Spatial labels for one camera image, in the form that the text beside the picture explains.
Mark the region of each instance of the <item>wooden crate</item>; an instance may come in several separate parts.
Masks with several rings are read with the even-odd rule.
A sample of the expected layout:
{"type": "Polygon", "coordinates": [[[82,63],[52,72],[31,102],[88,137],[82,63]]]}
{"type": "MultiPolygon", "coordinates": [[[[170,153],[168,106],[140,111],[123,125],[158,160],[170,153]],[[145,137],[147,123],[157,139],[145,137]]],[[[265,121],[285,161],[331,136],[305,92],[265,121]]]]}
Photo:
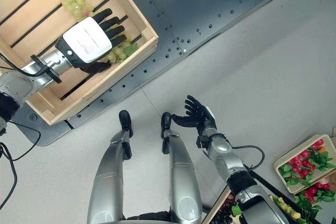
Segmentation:
{"type": "MultiPolygon", "coordinates": [[[[86,0],[96,12],[111,8],[112,16],[123,20],[125,33],[137,41],[139,48],[121,64],[88,79],[79,69],[61,76],[53,84],[32,96],[27,103],[49,125],[76,115],[109,87],[132,71],[155,52],[158,36],[133,0],[86,0]]],[[[76,22],[60,4],[61,0],[0,0],[0,51],[19,67],[31,55],[41,56],[54,50],[57,38],[76,22]]]]}

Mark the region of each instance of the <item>black cable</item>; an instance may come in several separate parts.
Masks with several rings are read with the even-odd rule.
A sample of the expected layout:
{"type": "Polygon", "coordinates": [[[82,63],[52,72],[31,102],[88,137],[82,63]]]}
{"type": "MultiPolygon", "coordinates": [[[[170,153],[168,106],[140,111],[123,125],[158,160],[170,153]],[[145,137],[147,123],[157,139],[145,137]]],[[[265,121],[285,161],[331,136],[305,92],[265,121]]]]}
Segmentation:
{"type": "Polygon", "coordinates": [[[17,184],[17,174],[16,174],[16,171],[15,171],[15,167],[14,167],[14,163],[13,163],[13,159],[12,159],[12,156],[10,155],[10,152],[7,148],[7,146],[4,144],[4,143],[1,143],[0,142],[0,156],[1,154],[4,154],[5,155],[5,152],[4,150],[6,151],[6,156],[8,156],[8,160],[9,160],[9,163],[10,163],[10,167],[12,168],[12,172],[13,172],[13,176],[14,176],[14,183],[12,185],[12,188],[10,189],[7,197],[4,199],[4,201],[1,203],[0,205],[0,210],[4,207],[4,205],[6,204],[6,202],[9,200],[10,196],[12,195],[13,191],[14,191],[14,188],[17,184]]]}
{"type": "Polygon", "coordinates": [[[18,161],[20,158],[26,156],[26,155],[27,155],[27,154],[28,154],[28,153],[29,153],[29,152],[36,146],[36,144],[38,143],[38,141],[41,139],[41,132],[38,131],[37,129],[34,129],[34,128],[31,128],[31,127],[25,126],[25,125],[20,124],[20,123],[15,123],[15,122],[12,122],[12,121],[9,121],[9,123],[13,123],[13,124],[15,124],[15,125],[19,125],[19,126],[25,127],[25,128],[27,128],[27,129],[33,130],[33,131],[35,131],[35,132],[38,133],[38,138],[37,138],[37,140],[35,141],[35,143],[31,146],[31,148],[29,148],[29,150],[27,150],[27,151],[26,151],[24,154],[22,154],[20,157],[13,159],[13,161],[18,161]]]}
{"type": "Polygon", "coordinates": [[[22,71],[20,68],[15,66],[10,60],[8,60],[2,53],[0,53],[0,58],[3,59],[8,65],[10,65],[14,70],[20,72],[21,74],[24,74],[25,76],[29,77],[39,77],[42,74],[46,73],[49,67],[45,65],[43,68],[41,68],[37,73],[27,73],[25,71],[22,71]]]}
{"type": "Polygon", "coordinates": [[[260,151],[260,153],[261,153],[261,160],[260,160],[260,162],[259,162],[257,165],[255,165],[255,166],[251,166],[250,168],[248,168],[248,170],[254,170],[254,169],[257,169],[260,165],[262,165],[262,163],[263,163],[264,160],[265,160],[265,152],[264,152],[260,147],[258,147],[258,146],[256,146],[256,145],[243,145],[243,146],[232,146],[232,145],[231,145],[231,147],[232,147],[232,149],[234,149],[234,150],[237,150],[237,149],[245,149],[245,148],[254,148],[254,149],[257,149],[258,151],[260,151]]]}
{"type": "Polygon", "coordinates": [[[3,67],[3,66],[0,66],[0,68],[7,69],[7,70],[14,70],[13,68],[8,68],[8,67],[3,67]]]}

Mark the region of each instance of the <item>black joint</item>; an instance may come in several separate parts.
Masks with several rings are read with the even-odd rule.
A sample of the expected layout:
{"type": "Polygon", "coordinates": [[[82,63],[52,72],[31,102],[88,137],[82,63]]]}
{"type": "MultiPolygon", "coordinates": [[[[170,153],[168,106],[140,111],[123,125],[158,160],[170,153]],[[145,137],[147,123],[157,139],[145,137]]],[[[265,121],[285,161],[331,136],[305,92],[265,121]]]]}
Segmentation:
{"type": "Polygon", "coordinates": [[[168,154],[169,153],[169,137],[165,137],[162,142],[162,153],[168,154]]]}
{"type": "Polygon", "coordinates": [[[124,152],[124,160],[130,160],[132,157],[132,150],[131,150],[131,145],[128,142],[123,142],[122,143],[122,149],[124,152]]]}
{"type": "Polygon", "coordinates": [[[254,186],[257,183],[248,171],[243,170],[241,172],[233,173],[231,177],[227,179],[227,184],[233,195],[236,196],[242,190],[254,186]]]}
{"type": "Polygon", "coordinates": [[[126,110],[122,110],[119,112],[119,121],[121,124],[121,128],[124,131],[130,131],[129,138],[133,136],[133,129],[132,129],[132,121],[130,114],[126,110]]]}
{"type": "Polygon", "coordinates": [[[163,132],[169,130],[172,124],[172,116],[169,112],[164,112],[161,117],[161,138],[163,139],[163,132]]]}
{"type": "Polygon", "coordinates": [[[199,149],[201,149],[201,148],[208,149],[210,143],[211,143],[211,140],[207,136],[198,136],[197,137],[196,145],[199,149]]]}
{"type": "MultiPolygon", "coordinates": [[[[40,67],[44,68],[46,65],[41,61],[40,58],[38,58],[36,55],[32,55],[31,59],[40,67]]],[[[56,81],[58,84],[60,84],[62,81],[59,78],[57,74],[54,74],[54,72],[51,70],[50,67],[48,67],[48,70],[46,71],[46,74],[49,75],[54,81],[56,81]]]]}

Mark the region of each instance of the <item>tray of vegetables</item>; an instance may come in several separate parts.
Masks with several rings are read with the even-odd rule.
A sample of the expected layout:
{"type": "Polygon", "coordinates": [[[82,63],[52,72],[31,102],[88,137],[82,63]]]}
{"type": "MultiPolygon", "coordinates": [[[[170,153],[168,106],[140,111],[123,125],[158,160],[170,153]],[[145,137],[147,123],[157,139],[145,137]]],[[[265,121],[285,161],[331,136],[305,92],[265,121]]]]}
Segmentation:
{"type": "Polygon", "coordinates": [[[336,149],[328,135],[315,135],[274,163],[288,191],[296,194],[336,168],[336,149]]]}

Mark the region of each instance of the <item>gray floor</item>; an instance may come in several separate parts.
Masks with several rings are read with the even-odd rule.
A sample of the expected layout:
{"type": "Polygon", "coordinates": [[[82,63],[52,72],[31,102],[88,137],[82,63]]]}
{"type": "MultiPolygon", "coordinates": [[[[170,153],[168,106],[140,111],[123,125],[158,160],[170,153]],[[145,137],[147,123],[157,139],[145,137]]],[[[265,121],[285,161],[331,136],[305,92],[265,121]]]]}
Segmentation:
{"type": "MultiPolygon", "coordinates": [[[[184,113],[192,94],[216,115],[232,144],[266,152],[257,172],[287,192],[272,168],[276,159],[336,125],[336,1],[274,0],[213,39],[159,78],[48,147],[16,162],[18,185],[1,223],[86,223],[92,181],[118,112],[133,119],[133,158],[124,162],[126,216],[169,208],[169,157],[161,153],[160,117],[184,113]]],[[[224,183],[195,145],[196,131],[176,125],[196,168],[202,200],[212,204],[224,183]]],[[[14,157],[31,143],[13,126],[1,141],[14,157]]],[[[260,157],[240,151],[248,164],[260,157]]],[[[0,159],[2,199],[12,184],[0,159]]]]}

